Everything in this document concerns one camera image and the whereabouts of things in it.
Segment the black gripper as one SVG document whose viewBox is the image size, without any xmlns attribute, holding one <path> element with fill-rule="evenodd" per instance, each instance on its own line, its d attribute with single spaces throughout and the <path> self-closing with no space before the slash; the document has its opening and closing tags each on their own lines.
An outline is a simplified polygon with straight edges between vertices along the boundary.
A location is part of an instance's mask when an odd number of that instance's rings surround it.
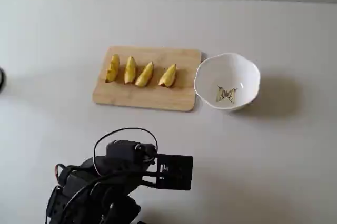
<svg viewBox="0 0 337 224">
<path fill-rule="evenodd" d="M 106 158 L 123 169 L 146 171 L 155 164 L 156 146 L 129 140 L 118 140 L 106 146 Z"/>
</svg>

